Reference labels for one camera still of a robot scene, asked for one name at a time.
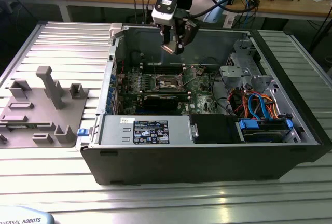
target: electronic device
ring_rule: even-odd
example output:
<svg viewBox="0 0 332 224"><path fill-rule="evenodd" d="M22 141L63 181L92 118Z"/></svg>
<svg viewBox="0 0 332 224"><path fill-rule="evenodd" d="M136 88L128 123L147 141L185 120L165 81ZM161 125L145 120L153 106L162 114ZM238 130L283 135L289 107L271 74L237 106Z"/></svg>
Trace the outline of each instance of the electronic device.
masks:
<svg viewBox="0 0 332 224"><path fill-rule="evenodd" d="M180 56L159 42L155 27L111 27L97 118L78 131L97 183L278 179L331 150L294 73L324 75L289 70L307 58L284 33L199 30Z"/></svg>
<svg viewBox="0 0 332 224"><path fill-rule="evenodd" d="M233 0L224 0L221 7L226 4L232 4ZM162 48L171 54L180 54L184 51L184 46L188 45L194 39L199 26L200 20L215 23L221 17L223 10L215 7L213 10L194 16L215 3L212 0L157 0L152 11L154 22L160 27Z"/></svg>

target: slotted metal surface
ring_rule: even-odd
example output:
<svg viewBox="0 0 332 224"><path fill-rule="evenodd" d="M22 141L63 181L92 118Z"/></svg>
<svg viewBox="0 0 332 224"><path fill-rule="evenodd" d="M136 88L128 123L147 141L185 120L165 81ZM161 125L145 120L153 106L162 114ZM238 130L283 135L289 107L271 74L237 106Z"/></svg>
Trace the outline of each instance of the slotted metal surface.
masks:
<svg viewBox="0 0 332 224"><path fill-rule="evenodd" d="M109 25L49 23L47 27L69 32L75 28L102 31ZM45 39L40 32L36 33L36 38L26 53L38 44L45 45L41 42ZM61 41L62 38L53 39L46 44L52 46L50 49L39 48L49 51L57 47L65 49L62 45L69 46ZM89 49L92 43L86 44ZM97 45L99 48L108 45L107 42L100 44ZM43 54L42 57L25 54L13 74L25 72L26 76L31 77L27 80L32 87L43 87L29 75L34 74L34 68L39 64L59 65L54 67L54 72L85 74L83 79L74 81L91 89L85 115L93 116L101 81L91 80L84 66L91 67L92 74L102 74L96 69L100 66L102 70L106 57L77 57L75 52L84 51L70 51L72 55L60 58L57 52L48 52L49 56ZM0 87L1 106L5 106L10 97L10 80L8 78L8 82ZM60 77L63 87L72 81ZM299 88L306 88L305 83L299 82L298 85ZM325 87L320 92L327 100L330 89L324 85L320 87ZM313 97L310 91L303 92ZM329 116L325 111L320 114L322 118ZM92 124L93 119L83 118L81 122L82 127ZM315 163L301 164L280 180L273 181L100 186L75 148L6 149L0 150L0 185L1 206L24 205L48 211L58 224L332 222L332 153Z"/></svg>
<svg viewBox="0 0 332 224"><path fill-rule="evenodd" d="M326 133L332 138L331 80L299 42L278 31L259 31ZM262 67L269 70L263 60Z"/></svg>

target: warning label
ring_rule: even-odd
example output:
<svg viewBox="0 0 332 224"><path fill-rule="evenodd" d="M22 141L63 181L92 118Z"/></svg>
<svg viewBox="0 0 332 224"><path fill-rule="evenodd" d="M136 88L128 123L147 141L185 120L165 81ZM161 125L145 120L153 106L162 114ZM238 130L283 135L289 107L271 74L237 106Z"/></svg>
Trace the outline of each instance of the warning label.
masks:
<svg viewBox="0 0 332 224"><path fill-rule="evenodd" d="M134 144L169 144L168 123L162 121L134 121Z"/></svg>

